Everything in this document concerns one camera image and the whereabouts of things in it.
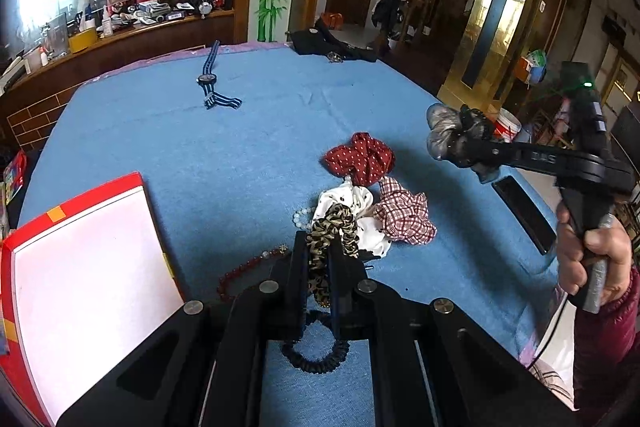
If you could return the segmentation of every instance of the yellow tape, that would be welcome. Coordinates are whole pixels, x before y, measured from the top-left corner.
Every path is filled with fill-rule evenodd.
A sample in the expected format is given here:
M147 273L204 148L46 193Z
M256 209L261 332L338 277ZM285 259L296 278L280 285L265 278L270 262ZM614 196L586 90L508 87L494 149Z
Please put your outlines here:
M15 331L15 324L7 319L4 320L4 336L8 341L17 342L18 341L18 333Z
M55 208L52 208L49 212L47 212L47 216L49 216L50 220L56 223L60 221L60 219L64 219L66 217L66 214L65 211L62 210L61 206L56 206Z
M164 263L166 264L166 269L169 270L169 275L171 276L171 279L175 279L174 271L171 269L171 265L169 264L169 258L167 257L167 254L162 252L162 257L164 257Z

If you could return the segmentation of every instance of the silver bolt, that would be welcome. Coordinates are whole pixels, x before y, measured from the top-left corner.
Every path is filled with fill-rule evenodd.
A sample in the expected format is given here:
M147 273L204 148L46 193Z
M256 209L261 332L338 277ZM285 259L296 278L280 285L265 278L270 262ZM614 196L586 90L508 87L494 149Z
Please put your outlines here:
M197 315L204 309L204 305L200 301L189 301L182 309L187 315Z
M376 284L376 282L372 281L371 279L363 279L358 283L358 290L360 290L362 293L373 293L374 291L376 291L377 287L378 285Z
M275 281L271 280L271 279L267 279L266 281L262 281L260 283L260 291L262 293L274 293L276 291L278 291L278 288L280 286L278 285L278 283L276 283Z
M433 307L436 308L437 312L446 314L453 311L453 302L449 299L435 299L433 301Z

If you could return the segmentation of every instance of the white bottle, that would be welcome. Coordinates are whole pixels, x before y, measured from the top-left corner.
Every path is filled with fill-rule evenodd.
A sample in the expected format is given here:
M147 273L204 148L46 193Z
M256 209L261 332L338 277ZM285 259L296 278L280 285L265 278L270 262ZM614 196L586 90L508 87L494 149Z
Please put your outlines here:
M111 37L113 35L113 26L111 26L111 17L109 17L109 11L105 6L102 10L102 34L105 37Z

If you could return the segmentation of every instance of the black phone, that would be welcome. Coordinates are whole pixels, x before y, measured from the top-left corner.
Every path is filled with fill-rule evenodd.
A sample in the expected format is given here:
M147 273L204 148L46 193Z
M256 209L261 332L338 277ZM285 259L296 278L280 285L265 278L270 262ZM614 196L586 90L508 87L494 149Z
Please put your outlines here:
M524 231L527 232L533 244L536 245L538 251L542 255L546 255L556 241L556 232L551 228L542 212L513 176L507 176L495 182L493 186Z

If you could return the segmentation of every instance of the maroon sleeve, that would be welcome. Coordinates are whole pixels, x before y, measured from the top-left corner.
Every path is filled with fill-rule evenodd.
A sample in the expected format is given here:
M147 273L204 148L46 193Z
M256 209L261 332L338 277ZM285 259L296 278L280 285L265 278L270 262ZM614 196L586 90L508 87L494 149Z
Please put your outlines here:
M638 270L631 270L625 294L606 304L597 315L576 310L574 355L574 405L582 424L594 425L626 387L628 371L640 355L636 316L640 296Z

